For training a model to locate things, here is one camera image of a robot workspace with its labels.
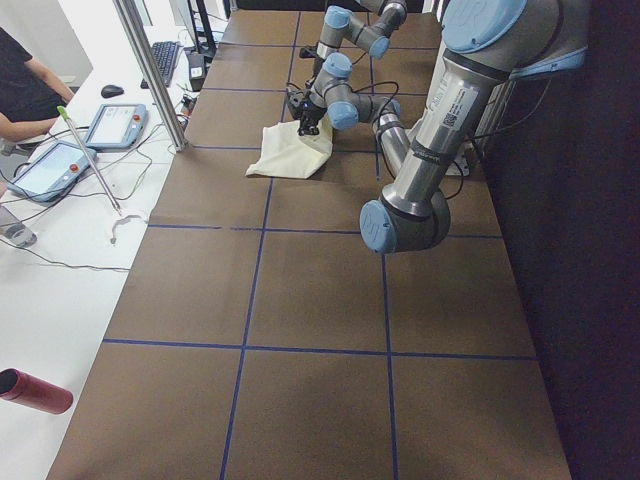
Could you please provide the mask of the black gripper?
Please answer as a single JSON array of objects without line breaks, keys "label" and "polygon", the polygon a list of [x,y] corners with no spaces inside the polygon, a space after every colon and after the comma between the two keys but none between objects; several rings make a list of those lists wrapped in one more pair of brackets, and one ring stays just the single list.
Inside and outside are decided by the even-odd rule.
[{"label": "black gripper", "polygon": [[300,107],[298,135],[305,136],[307,129],[309,135],[318,135],[318,125],[325,113],[325,108],[317,106],[310,99],[303,100]]}]

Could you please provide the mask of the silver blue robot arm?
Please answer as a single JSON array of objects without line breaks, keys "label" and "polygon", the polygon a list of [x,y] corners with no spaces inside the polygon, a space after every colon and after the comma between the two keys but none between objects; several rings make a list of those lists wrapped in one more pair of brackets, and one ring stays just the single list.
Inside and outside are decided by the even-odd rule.
[{"label": "silver blue robot arm", "polygon": [[493,89],[511,79],[544,78],[580,67],[587,50],[590,5],[586,1],[452,1],[442,18],[444,72],[412,133],[396,104],[354,91],[351,61],[341,52],[349,41],[370,56],[387,51],[405,21],[402,1],[369,1],[373,25],[345,8],[331,6],[315,52],[314,74],[289,101],[300,135],[318,133],[327,119],[346,130],[368,123],[394,179],[360,213],[360,232],[373,251],[389,254],[438,245],[450,227],[440,182],[459,147],[480,120]]},{"label": "silver blue robot arm", "polygon": [[379,18],[373,25],[366,25],[355,13],[341,6],[328,6],[320,38],[316,45],[313,75],[317,75],[324,61],[337,52],[343,40],[348,40],[370,57],[381,59],[390,45],[390,37],[406,20],[408,8],[403,0],[358,1]]}]

